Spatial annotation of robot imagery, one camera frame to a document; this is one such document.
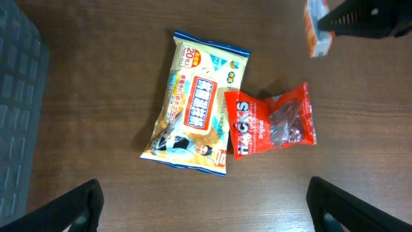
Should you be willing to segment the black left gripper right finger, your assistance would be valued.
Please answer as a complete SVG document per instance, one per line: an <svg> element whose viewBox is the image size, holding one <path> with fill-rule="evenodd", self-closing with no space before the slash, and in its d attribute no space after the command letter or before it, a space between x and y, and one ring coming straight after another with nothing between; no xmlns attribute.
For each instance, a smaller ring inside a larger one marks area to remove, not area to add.
<svg viewBox="0 0 412 232"><path fill-rule="evenodd" d="M312 177L306 202L316 232L411 231L403 222L320 177Z"/></svg>

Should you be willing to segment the red Hacks candy bag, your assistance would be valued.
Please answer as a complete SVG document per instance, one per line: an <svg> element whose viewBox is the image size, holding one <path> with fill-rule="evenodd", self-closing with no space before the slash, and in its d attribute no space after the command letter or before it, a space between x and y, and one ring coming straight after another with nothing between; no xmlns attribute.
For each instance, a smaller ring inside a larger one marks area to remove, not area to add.
<svg viewBox="0 0 412 232"><path fill-rule="evenodd" d="M241 91L225 92L236 160L294 144L317 143L306 82L264 100Z"/></svg>

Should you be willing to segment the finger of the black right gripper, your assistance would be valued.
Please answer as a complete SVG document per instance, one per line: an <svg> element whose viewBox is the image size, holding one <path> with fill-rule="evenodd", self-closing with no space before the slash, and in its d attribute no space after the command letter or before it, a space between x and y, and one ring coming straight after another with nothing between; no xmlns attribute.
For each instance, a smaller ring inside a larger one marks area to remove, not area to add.
<svg viewBox="0 0 412 232"><path fill-rule="evenodd" d="M411 0L346 0L317 27L336 36L402 37L411 32Z"/></svg>

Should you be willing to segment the orange tissue pack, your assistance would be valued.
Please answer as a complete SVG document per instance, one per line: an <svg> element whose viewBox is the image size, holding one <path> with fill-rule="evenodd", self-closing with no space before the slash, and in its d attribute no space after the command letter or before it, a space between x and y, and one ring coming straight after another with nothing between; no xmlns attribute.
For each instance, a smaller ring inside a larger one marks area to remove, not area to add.
<svg viewBox="0 0 412 232"><path fill-rule="evenodd" d="M306 0L303 19L311 58L327 55L332 47L335 33L321 31L317 25L319 20L329 12L327 0Z"/></svg>

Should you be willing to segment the beige wet wipes pack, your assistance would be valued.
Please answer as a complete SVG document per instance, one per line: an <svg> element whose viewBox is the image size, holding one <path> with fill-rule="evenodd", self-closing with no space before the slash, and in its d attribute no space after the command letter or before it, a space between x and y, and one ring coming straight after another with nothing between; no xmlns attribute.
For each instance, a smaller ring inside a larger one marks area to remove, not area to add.
<svg viewBox="0 0 412 232"><path fill-rule="evenodd" d="M141 159L224 177L229 120L225 92L241 87L251 52L175 31L162 110Z"/></svg>

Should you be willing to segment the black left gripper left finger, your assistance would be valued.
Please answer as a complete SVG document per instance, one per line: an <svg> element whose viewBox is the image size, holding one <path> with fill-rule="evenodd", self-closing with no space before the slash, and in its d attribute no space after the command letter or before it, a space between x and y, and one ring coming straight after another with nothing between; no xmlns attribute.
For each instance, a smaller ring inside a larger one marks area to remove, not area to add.
<svg viewBox="0 0 412 232"><path fill-rule="evenodd" d="M91 179L31 213L1 227L1 232L97 232L104 196Z"/></svg>

